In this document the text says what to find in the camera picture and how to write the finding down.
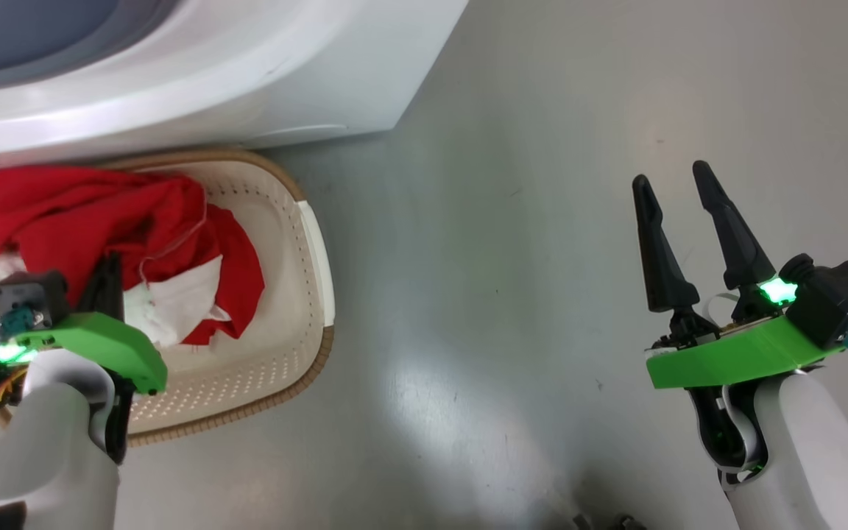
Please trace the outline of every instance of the green plastic bracket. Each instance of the green plastic bracket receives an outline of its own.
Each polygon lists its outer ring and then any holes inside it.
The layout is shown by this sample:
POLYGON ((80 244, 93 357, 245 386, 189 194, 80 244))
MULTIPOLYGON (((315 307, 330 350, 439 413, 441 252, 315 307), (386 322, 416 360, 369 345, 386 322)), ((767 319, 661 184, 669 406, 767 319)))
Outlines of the green plastic bracket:
POLYGON ((715 342, 654 356, 646 369, 657 389, 734 385, 797 370, 843 349, 818 349, 781 316, 715 342))
POLYGON ((131 379, 138 393, 166 389, 169 369, 139 329, 103 313, 73 313, 52 329, 28 331, 15 342, 30 350, 64 348, 131 379))

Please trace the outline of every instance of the laundry basket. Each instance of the laundry basket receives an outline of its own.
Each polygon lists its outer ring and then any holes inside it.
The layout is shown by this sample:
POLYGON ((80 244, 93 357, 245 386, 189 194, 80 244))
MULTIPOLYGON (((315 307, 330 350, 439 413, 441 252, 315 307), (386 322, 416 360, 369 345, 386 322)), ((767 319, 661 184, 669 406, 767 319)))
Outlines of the laundry basket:
MULTIPOLYGON (((229 209, 255 246, 266 288, 240 339, 162 351, 169 382, 132 405, 129 445, 175 439, 246 418, 303 392, 333 343, 336 302, 313 209, 277 165, 236 150, 188 151, 105 164, 129 172, 179 172, 229 209)), ((7 422, 7 413, 0 419, 7 422)))

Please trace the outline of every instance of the washing machine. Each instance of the washing machine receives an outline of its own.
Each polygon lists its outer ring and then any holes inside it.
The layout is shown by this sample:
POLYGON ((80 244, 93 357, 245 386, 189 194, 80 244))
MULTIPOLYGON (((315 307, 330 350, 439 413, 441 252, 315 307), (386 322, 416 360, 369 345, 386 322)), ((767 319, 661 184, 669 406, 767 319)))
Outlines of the washing machine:
POLYGON ((0 0, 0 167, 389 130, 467 0, 0 0))

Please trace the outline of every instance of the green led light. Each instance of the green led light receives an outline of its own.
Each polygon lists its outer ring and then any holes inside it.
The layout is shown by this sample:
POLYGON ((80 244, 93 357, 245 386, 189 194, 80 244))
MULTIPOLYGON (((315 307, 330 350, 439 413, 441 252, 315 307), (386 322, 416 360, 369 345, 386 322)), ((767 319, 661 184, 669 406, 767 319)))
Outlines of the green led light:
POLYGON ((780 278, 764 282, 760 287, 764 295, 774 304, 783 304, 784 302, 790 304, 797 299, 797 284, 785 283, 780 278))
POLYGON ((34 358, 36 358, 36 356, 38 356, 38 352, 36 352, 34 350, 29 350, 25 353, 22 353, 19 356, 19 358, 15 359, 14 363, 15 364, 27 364, 27 363, 31 362, 34 358))
POLYGON ((31 362, 38 352, 17 344, 0 345, 0 362, 2 364, 21 364, 31 362))

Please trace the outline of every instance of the concrete floor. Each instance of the concrete floor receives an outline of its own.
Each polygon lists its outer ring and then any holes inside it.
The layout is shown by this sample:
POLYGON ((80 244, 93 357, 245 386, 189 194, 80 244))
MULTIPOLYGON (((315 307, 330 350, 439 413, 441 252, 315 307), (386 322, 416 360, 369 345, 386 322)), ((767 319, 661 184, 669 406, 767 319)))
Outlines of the concrete floor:
POLYGON ((326 237, 332 358, 290 403, 131 450, 118 527, 736 528, 686 394, 643 365, 668 315, 629 184, 703 295, 696 158, 777 267, 848 259, 848 3, 473 0, 396 130, 269 155, 326 237))

